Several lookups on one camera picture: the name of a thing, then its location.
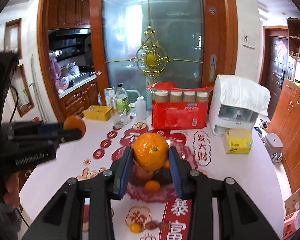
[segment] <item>white cloth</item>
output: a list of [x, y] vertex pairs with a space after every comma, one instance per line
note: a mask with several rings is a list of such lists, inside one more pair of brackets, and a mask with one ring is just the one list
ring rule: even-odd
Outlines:
[[249, 109], [268, 115], [270, 92], [252, 80], [234, 76], [218, 75], [220, 80], [220, 101], [222, 105]]

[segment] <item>red plastic package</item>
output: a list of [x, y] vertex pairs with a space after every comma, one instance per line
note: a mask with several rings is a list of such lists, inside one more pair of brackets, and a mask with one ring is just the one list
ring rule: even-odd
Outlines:
[[[197, 89], [176, 88], [172, 82], [156, 83], [149, 88], [173, 91], [205, 91], [213, 87]], [[157, 103], [152, 100], [152, 127], [155, 129], [201, 129], [206, 126], [209, 101], [205, 102], [167, 102]]]

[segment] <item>white table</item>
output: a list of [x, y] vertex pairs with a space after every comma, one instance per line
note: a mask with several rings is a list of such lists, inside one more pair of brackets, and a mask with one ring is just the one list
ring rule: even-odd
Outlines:
[[[146, 121], [151, 130], [151, 117], [148, 117]], [[130, 122], [125, 128], [118, 131], [118, 135], [111, 139], [110, 147], [105, 149], [105, 155], [100, 159], [94, 159], [92, 155], [95, 150], [100, 148], [100, 143], [106, 139], [107, 133], [112, 131], [113, 123], [111, 120], [108, 122], [85, 120], [85, 123], [87, 130], [84, 138], [61, 145], [57, 150], [56, 160], [37, 166], [23, 186], [20, 192], [21, 205], [32, 220], [68, 178], [82, 174], [82, 170], [86, 167], [83, 164], [86, 158], [91, 159], [91, 163], [88, 165], [89, 171], [98, 171], [101, 167], [109, 168], [112, 163], [112, 153], [121, 146], [119, 141], [125, 136], [124, 132], [135, 122]], [[248, 155], [228, 155], [223, 149], [221, 137], [212, 134], [209, 124], [199, 133], [201, 131], [208, 135], [211, 146], [211, 161], [202, 168], [213, 179], [234, 178], [254, 201], [281, 239], [284, 214], [279, 182], [268, 152], [257, 133], [255, 131], [252, 133], [253, 145]], [[193, 153], [195, 150], [193, 147], [194, 135], [198, 133], [198, 130], [171, 130], [171, 134], [177, 132], [186, 135], [186, 146]], [[217, 210], [216, 203], [216, 200], [213, 199], [214, 211]], [[161, 222], [165, 203], [143, 203], [130, 199], [127, 194], [121, 201], [112, 201], [111, 205], [114, 209], [113, 223], [117, 239], [140, 240], [145, 233], [153, 234], [156, 240], [163, 239], [162, 236], [159, 236], [158, 228], [132, 234], [125, 224], [125, 217], [131, 207], [147, 206], [151, 210], [152, 219]], [[214, 232], [214, 239], [219, 239], [217, 212], [214, 212]]]

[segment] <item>pink stool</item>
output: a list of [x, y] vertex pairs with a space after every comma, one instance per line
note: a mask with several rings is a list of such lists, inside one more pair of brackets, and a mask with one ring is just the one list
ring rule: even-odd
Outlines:
[[284, 217], [282, 240], [292, 236], [300, 228], [300, 209]]

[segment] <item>bottle cap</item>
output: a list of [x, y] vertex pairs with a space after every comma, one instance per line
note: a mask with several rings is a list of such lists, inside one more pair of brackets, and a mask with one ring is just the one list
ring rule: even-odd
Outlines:
[[182, 91], [171, 91], [171, 95], [176, 97], [182, 96]]
[[194, 96], [195, 92], [194, 91], [185, 91], [186, 96]]
[[155, 94], [156, 94], [156, 96], [159, 96], [159, 97], [166, 97], [168, 95], [168, 91], [167, 90], [157, 90], [157, 92]]
[[199, 97], [199, 98], [207, 98], [208, 97], [208, 93], [204, 92], [204, 91], [199, 91], [197, 93], [197, 97]]

